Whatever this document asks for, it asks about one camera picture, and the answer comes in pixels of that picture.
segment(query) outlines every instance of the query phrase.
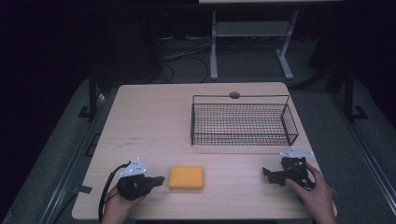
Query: dark background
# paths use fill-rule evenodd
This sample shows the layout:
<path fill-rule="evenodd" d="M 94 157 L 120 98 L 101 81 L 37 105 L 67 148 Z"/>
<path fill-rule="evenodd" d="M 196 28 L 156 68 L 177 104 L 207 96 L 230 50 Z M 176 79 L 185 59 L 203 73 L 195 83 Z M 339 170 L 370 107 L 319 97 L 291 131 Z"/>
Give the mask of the dark background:
<path fill-rule="evenodd" d="M 210 34 L 207 10 L 132 13 L 102 10 L 92 2 L 82 1 L 85 7 L 95 7 L 88 10 L 69 1 L 0 3 L 1 219 L 74 91 L 90 73 L 101 91 L 121 83 L 148 83 L 161 66 L 161 49 L 157 39 L 142 36 L 142 30 L 158 36 Z M 122 6 L 122 1 L 113 3 L 108 7 Z M 162 3 L 172 6 L 177 1 Z M 293 38 L 318 38 L 324 32 L 310 65 L 322 71 L 335 63 L 350 64 L 396 126 L 394 9 L 392 1 L 350 1 L 326 8 L 326 13 L 305 7 Z"/>

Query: sponge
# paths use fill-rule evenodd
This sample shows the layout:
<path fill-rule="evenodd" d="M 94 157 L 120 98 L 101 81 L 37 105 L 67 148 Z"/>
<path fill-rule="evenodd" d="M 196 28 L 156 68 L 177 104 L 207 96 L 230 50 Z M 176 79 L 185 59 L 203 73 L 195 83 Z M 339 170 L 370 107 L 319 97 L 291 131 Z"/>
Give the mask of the sponge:
<path fill-rule="evenodd" d="M 202 166 L 172 166 L 169 189 L 203 189 L 204 168 Z"/>

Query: gray carpet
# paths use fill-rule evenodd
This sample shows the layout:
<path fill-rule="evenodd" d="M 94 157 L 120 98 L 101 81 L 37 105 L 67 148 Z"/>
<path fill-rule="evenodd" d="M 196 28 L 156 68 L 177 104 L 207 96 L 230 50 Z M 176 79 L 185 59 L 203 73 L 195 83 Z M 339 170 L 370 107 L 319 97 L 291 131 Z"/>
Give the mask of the gray carpet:
<path fill-rule="evenodd" d="M 165 47 L 168 54 L 194 47 L 194 42 L 167 41 Z M 217 82 L 266 82 L 282 81 L 293 86 L 317 71 L 306 65 L 314 42 L 292 42 L 287 54 L 294 80 L 283 77 L 274 49 L 276 42 L 240 44 L 233 46 L 230 53 L 225 49 L 219 57 L 219 79 Z M 201 59 L 182 59 L 168 63 L 164 68 L 165 75 L 158 77 L 152 83 L 197 83 L 207 75 L 208 52 L 201 52 L 190 57 Z M 339 106 L 334 101 L 336 95 L 330 95 L 324 90 L 327 77 L 314 83 L 304 91 L 290 91 L 299 116 L 304 125 L 312 148 L 316 152 L 318 163 L 329 185 L 336 189 L 334 202 L 338 209 L 339 223 L 396 223 L 382 191 L 375 182 L 359 144 L 345 122 Z M 107 94 L 106 100 L 100 106 L 100 113 L 93 122 L 78 118 L 79 110 L 88 105 L 88 82 L 81 84 L 69 106 L 64 111 L 56 129 L 46 144 L 34 169 L 26 179 L 18 198 L 10 209 L 9 223 L 48 223 L 43 216 L 53 220 L 67 201 L 74 195 L 73 188 L 82 183 L 91 157 L 84 156 L 91 140 L 100 133 L 106 122 L 106 116 L 117 93 L 117 88 Z M 396 146 L 395 130 L 386 121 L 382 113 L 373 103 L 368 91 L 356 82 L 355 104 L 361 105 L 369 116 L 366 120 L 357 120 L 356 127 L 367 144 L 374 150 L 375 158 L 381 164 L 389 180 L 395 184 L 396 178 Z M 68 174 L 65 168 L 75 164 Z M 67 183 L 60 185 L 63 176 L 68 176 Z M 59 199 L 54 209 L 48 208 L 51 198 Z M 97 223 L 79 221 L 71 217 L 74 200 L 66 206 L 57 223 Z M 310 220 L 279 220 L 278 223 L 310 223 Z"/>

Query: white metal stand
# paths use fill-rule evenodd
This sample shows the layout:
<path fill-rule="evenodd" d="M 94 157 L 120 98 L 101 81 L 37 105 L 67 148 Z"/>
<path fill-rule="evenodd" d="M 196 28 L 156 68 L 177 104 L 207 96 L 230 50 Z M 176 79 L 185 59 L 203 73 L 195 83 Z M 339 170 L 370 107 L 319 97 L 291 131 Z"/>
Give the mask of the white metal stand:
<path fill-rule="evenodd" d="M 297 20 L 298 10 L 294 10 L 289 21 L 216 21 L 216 11 L 212 20 L 212 50 L 210 52 L 210 77 L 218 79 L 218 60 L 216 57 L 216 37 L 218 36 L 284 36 L 285 42 L 276 55 L 286 79 L 293 79 L 288 61 L 285 58 Z"/>

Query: black wire basket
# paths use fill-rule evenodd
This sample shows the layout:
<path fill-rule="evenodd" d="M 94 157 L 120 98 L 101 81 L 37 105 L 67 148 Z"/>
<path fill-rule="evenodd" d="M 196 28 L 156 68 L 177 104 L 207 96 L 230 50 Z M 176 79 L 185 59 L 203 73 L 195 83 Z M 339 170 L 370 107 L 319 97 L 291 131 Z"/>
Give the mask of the black wire basket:
<path fill-rule="evenodd" d="M 191 144 L 291 146 L 298 137 L 288 95 L 194 95 Z"/>

